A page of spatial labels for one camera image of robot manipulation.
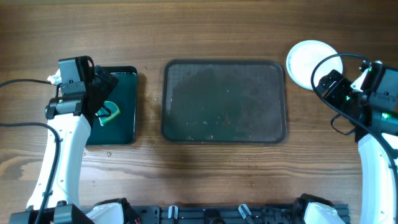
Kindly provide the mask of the green yellow sponge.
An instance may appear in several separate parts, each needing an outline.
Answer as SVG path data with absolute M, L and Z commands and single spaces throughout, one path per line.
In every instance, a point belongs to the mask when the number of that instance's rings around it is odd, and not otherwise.
M 119 106 L 112 101 L 105 101 L 103 106 L 97 111 L 95 118 L 99 119 L 101 126 L 104 126 L 120 114 Z

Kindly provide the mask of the white plate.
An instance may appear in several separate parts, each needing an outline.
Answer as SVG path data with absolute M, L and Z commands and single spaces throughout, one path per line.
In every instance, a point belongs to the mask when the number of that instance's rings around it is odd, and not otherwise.
M 290 49 L 286 58 L 287 72 L 297 85 L 312 91 L 310 78 L 314 68 L 323 59 L 334 54 L 337 54 L 337 51 L 324 42 L 304 40 Z M 340 57 L 329 59 L 319 66 L 313 79 L 315 86 L 323 76 L 332 70 L 343 73 L 343 62 Z

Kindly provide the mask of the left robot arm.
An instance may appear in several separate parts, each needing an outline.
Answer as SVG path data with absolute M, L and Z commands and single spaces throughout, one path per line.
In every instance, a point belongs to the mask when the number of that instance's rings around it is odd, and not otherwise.
M 47 146 L 37 185 L 10 223 L 91 223 L 78 199 L 83 151 L 118 79 L 89 56 L 61 59 L 61 81 L 46 109 Z

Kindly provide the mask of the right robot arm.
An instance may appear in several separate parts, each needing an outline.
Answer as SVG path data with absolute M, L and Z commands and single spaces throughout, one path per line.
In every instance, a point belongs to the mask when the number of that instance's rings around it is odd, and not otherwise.
M 351 81 L 332 59 L 290 67 L 354 126 L 362 166 L 361 223 L 397 223 L 397 69 L 363 59 Z

